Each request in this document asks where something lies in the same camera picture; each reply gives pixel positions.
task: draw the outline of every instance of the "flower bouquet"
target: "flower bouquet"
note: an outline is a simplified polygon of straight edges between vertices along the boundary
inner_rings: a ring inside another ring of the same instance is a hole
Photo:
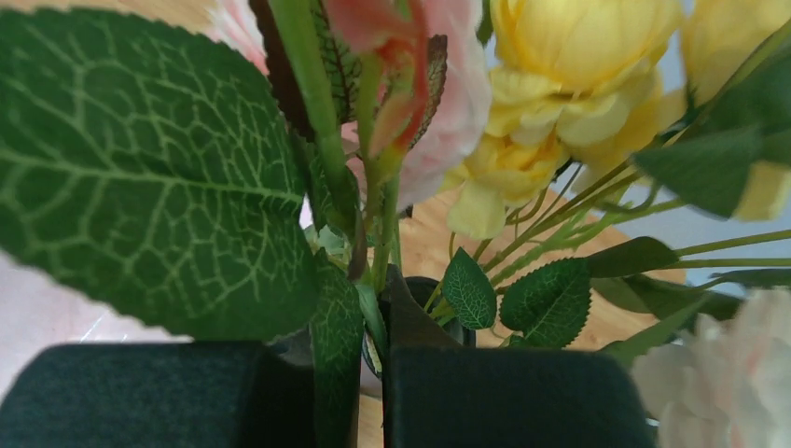
[[[682,206],[784,209],[788,2],[228,0],[212,14],[195,35],[0,9],[0,246],[17,262],[173,335],[307,334],[317,438],[342,446],[363,346],[387,374],[379,300],[399,219],[455,190],[448,268],[420,301],[438,327],[499,322],[505,349],[562,349],[594,290],[656,318],[602,351],[633,368],[660,446],[791,443],[777,288],[791,259],[687,259],[791,231],[685,248],[643,236],[534,266]],[[679,31],[687,83],[666,92],[658,63]],[[645,200],[624,203],[631,187]],[[700,267],[754,269],[695,287],[646,274]],[[710,289],[723,283],[763,291],[742,305]],[[665,345],[679,331],[685,344]]]

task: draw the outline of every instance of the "yellow flower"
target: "yellow flower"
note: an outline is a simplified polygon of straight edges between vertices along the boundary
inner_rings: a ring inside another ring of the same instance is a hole
[[[588,146],[615,135],[654,88],[683,19],[677,0],[493,0],[497,55],[487,133],[531,145],[556,130]]]
[[[531,201],[567,160],[554,134],[531,146],[484,134],[475,152],[445,175],[443,189],[463,185],[448,227],[478,240],[497,236],[507,207]]]
[[[612,171],[630,155],[651,143],[658,133],[678,121],[687,108],[684,91],[662,94],[657,82],[648,99],[636,106],[614,136],[587,147],[569,147],[571,157],[585,164],[585,171],[573,186],[581,191]]]
[[[699,103],[711,100],[745,59],[791,19],[788,0],[696,0],[682,27],[687,79]]]
[[[687,81],[697,102],[711,100],[756,47],[789,19],[788,0],[697,0],[681,38]],[[788,204],[789,193],[791,170],[756,163],[734,216],[774,219]]]

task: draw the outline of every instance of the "white wall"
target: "white wall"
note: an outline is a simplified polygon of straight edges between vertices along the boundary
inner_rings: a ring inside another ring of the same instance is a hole
[[[687,7],[692,0],[686,0]],[[487,48],[488,64],[494,66],[498,64],[494,56],[494,42]],[[668,53],[659,63],[664,75],[666,91],[678,89],[684,84],[683,68],[680,64],[677,36],[673,37]],[[565,185],[565,180],[571,174],[569,170],[561,176],[556,184],[559,188]],[[645,198],[646,191],[642,187],[634,187],[627,192],[624,201],[640,203]],[[666,201],[673,196],[662,192],[658,201]],[[715,241],[737,238],[741,236],[764,233],[768,231],[780,231],[791,229],[791,206],[786,208],[785,213],[778,219],[771,222],[743,223],[739,221],[720,221],[705,217],[693,210],[685,207],[651,217],[637,219],[629,223],[624,223],[618,228],[631,237],[652,236],[673,248],[683,248],[691,245],[700,245]],[[779,258],[791,257],[791,240],[765,243],[761,245],[749,245],[735,247],[732,249],[701,254],[698,258]],[[736,268],[716,268],[716,269],[695,269],[687,272],[687,281],[693,285],[700,285],[709,280],[712,273],[732,271]],[[716,289],[736,295],[742,295],[743,291],[734,285],[720,285]]]

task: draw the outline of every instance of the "leaf with red edge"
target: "leaf with red edge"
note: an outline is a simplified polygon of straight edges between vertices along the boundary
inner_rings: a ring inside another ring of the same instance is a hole
[[[445,78],[448,74],[448,37],[434,35],[428,40],[428,104],[421,120],[421,126],[409,147],[417,145],[428,130],[431,119],[437,113],[439,100],[445,91]]]

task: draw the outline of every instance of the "green leaf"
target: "green leaf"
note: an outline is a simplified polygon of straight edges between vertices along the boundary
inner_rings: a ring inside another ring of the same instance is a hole
[[[590,286],[603,299],[633,313],[650,313],[643,300],[622,278],[591,278]]]
[[[745,269],[715,273],[712,278],[738,283],[746,288],[791,287],[791,269]]]
[[[442,295],[468,329],[487,329],[497,316],[497,293],[486,273],[461,247],[445,271]]]
[[[363,64],[349,46],[332,33],[323,0],[311,0],[311,13],[319,37],[326,75],[332,85],[332,98],[338,114],[338,123],[355,121],[354,106],[360,92]]]
[[[621,281],[658,319],[667,318],[690,303],[706,298],[707,302],[701,307],[700,312],[717,320],[728,320],[736,314],[742,304],[742,299],[738,297],[655,280],[646,275],[633,275],[622,278]]]
[[[320,250],[315,256],[321,299],[311,320],[316,439],[319,447],[349,446],[360,386],[363,313],[357,289]]]
[[[448,73],[448,37],[434,35],[428,40],[428,103],[423,113],[420,128],[409,147],[417,145],[423,137],[431,119],[437,113],[442,93],[445,91],[445,78]]]
[[[302,98],[294,68],[288,59],[283,39],[277,30],[277,23],[270,8],[270,0],[249,0],[250,9],[256,16],[258,30],[264,37],[264,50],[267,55],[268,79],[272,85],[272,95],[283,111],[289,126],[299,135],[312,142],[315,131],[308,117],[308,108]]]
[[[668,147],[649,147],[632,159],[641,171],[686,203],[719,217],[731,217],[760,150],[760,132],[757,126],[748,126]]]
[[[483,47],[486,47],[486,44],[492,39],[493,33],[491,0],[483,0],[483,19],[480,21],[480,26],[476,33],[478,42],[480,42]]]
[[[673,337],[705,303],[706,299],[688,303],[659,323],[640,331],[626,341],[611,343],[602,351],[612,355],[624,368],[629,369],[635,358],[644,355],[652,347],[666,344],[668,339]]]
[[[267,79],[134,15],[0,10],[0,245],[148,326],[269,341],[318,298]]]
[[[679,258],[667,245],[641,236],[587,257],[593,278],[623,277],[666,268]]]
[[[500,305],[503,325],[533,347],[563,348],[585,327],[590,274],[585,259],[559,259],[523,276]]]

